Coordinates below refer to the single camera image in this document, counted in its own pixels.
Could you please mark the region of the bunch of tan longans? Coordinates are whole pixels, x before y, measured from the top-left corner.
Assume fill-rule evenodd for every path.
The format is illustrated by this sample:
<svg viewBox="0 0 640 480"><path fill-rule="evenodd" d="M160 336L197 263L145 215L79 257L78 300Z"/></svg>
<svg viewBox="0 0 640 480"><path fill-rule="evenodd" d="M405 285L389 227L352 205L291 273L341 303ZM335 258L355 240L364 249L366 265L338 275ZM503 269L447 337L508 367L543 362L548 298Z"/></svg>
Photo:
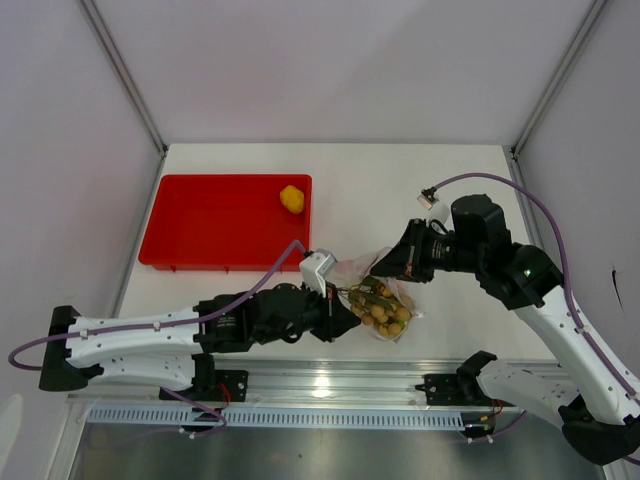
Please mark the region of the bunch of tan longans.
<svg viewBox="0 0 640 480"><path fill-rule="evenodd" d="M395 280L367 275L357 284L338 289L348 296L351 312L378 340L397 341L417 316L413 299Z"/></svg>

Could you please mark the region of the clear pink-dotted zip bag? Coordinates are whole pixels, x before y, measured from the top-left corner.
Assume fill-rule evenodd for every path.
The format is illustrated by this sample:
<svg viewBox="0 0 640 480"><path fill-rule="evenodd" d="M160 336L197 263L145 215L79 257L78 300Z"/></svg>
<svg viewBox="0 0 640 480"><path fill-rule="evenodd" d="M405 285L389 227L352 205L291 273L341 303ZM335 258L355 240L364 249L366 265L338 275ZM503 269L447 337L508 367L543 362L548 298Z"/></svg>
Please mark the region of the clear pink-dotted zip bag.
<svg viewBox="0 0 640 480"><path fill-rule="evenodd" d="M329 281L338 287L341 301L372 337L397 343L418 319L425 318L425 312L409 283L372 273L372 268L390 250L385 247L338 261L329 274Z"/></svg>

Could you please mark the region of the yellow potato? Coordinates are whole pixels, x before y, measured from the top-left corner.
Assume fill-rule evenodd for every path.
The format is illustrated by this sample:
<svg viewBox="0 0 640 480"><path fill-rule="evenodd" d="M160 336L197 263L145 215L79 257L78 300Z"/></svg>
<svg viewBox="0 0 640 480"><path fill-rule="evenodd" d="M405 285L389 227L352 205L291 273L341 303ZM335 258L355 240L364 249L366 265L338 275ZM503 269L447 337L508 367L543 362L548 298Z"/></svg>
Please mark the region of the yellow potato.
<svg viewBox="0 0 640 480"><path fill-rule="evenodd" d="M287 185L279 192L281 205L290 213L299 215L305 208L305 194L293 185Z"/></svg>

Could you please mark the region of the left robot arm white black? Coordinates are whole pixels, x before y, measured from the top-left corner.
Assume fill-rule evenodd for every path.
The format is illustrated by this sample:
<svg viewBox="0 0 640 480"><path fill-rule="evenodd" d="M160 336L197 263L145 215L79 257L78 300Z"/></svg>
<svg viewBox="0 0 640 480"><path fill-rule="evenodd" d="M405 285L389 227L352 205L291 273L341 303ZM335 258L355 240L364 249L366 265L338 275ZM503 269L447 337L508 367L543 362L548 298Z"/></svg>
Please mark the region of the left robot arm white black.
<svg viewBox="0 0 640 480"><path fill-rule="evenodd" d="M223 294L165 315L98 319L71 306L54 309L39 388L72 392L100 383L129 383L189 393L216 390L214 357L254 345L294 344L305 333L333 342L359 326L335 286L317 293L278 284L255 293Z"/></svg>

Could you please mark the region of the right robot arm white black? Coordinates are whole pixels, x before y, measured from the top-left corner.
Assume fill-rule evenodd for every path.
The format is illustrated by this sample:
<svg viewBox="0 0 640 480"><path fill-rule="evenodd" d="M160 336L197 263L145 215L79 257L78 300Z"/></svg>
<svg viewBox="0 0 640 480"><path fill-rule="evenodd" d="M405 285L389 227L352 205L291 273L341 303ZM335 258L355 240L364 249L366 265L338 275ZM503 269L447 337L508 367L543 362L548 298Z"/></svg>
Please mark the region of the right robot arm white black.
<svg viewBox="0 0 640 480"><path fill-rule="evenodd" d="M437 271L471 273L492 298L527 324L569 375L564 387L479 351L457 370L458 395L468 403L504 400L558 428L586 460L607 465L639 449L639 380L584 317L570 318L568 282L540 248L512 240L504 212L484 194L451 206L453 230L424 219L407 225L399 242L371 269L383 278L427 283Z"/></svg>

